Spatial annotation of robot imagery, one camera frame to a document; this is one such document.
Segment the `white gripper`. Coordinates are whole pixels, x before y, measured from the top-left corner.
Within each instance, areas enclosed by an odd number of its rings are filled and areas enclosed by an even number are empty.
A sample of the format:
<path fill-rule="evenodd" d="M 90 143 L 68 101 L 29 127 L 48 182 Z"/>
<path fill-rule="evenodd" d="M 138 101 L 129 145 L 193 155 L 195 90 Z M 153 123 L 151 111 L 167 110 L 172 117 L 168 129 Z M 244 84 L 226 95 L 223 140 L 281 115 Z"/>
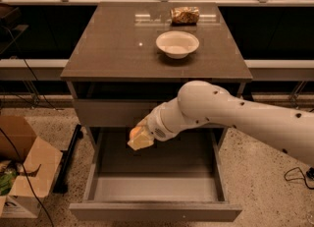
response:
<path fill-rule="evenodd" d="M 171 132 L 164 125 L 162 120 L 162 111 L 164 108 L 164 104 L 155 107 L 146 118 L 136 124 L 139 127 L 146 125 L 148 132 L 142 129 L 134 139 L 129 139 L 128 146 L 133 150 L 139 150 L 152 146 L 154 144 L 154 139 L 160 142 L 165 142 L 173 139 L 177 135 L 177 133 Z"/>

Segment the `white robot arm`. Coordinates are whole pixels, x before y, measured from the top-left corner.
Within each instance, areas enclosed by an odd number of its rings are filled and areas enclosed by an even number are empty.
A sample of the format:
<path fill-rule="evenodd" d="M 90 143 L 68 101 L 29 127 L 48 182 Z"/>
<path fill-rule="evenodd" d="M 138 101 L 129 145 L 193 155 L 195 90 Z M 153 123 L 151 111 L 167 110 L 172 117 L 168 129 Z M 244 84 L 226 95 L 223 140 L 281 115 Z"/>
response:
<path fill-rule="evenodd" d="M 203 81 L 184 84 L 176 98 L 155 107 L 131 130 L 128 145 L 139 150 L 207 124 L 235 128 L 314 166 L 313 113 L 243 100 Z"/>

